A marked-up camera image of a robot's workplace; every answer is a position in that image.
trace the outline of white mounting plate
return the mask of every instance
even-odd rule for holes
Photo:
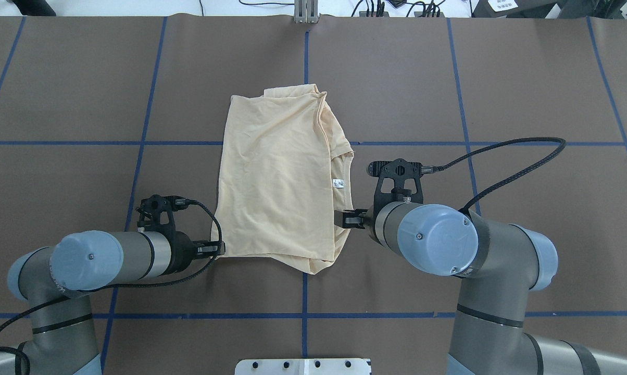
[[[371,375],[371,360],[362,358],[242,360],[235,366],[235,375]]]

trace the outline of white bracket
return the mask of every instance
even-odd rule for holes
[[[295,0],[295,23],[318,23],[318,0]]]
[[[285,360],[242,360],[235,375],[371,375],[371,360],[363,358],[319,358]]]

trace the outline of cream fabric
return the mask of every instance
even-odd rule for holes
[[[316,85],[233,95],[216,210],[225,256],[270,257],[311,274],[339,256],[349,230],[335,227],[334,210],[353,209],[353,150],[326,95]]]

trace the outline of white floor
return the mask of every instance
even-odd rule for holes
[[[283,2],[292,0],[244,0],[245,2]],[[469,1],[473,6],[478,0],[445,0],[441,10],[446,17],[470,17]],[[200,14],[199,0],[47,0],[52,9],[61,16],[121,16],[121,15],[173,15],[178,13]],[[357,4],[356,0],[320,0],[319,12],[335,16],[349,16]],[[238,0],[202,0],[205,15],[275,15],[293,14],[292,6],[283,5],[242,5]],[[402,5],[395,9],[390,3],[385,4],[385,10],[390,17],[404,17],[410,5]],[[358,11],[366,10],[360,5]],[[622,8],[627,14],[627,3]],[[0,0],[0,15],[20,15],[18,8],[8,0]]]

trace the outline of white label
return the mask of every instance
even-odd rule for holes
[[[518,7],[515,0],[488,0],[494,12],[501,12]]]

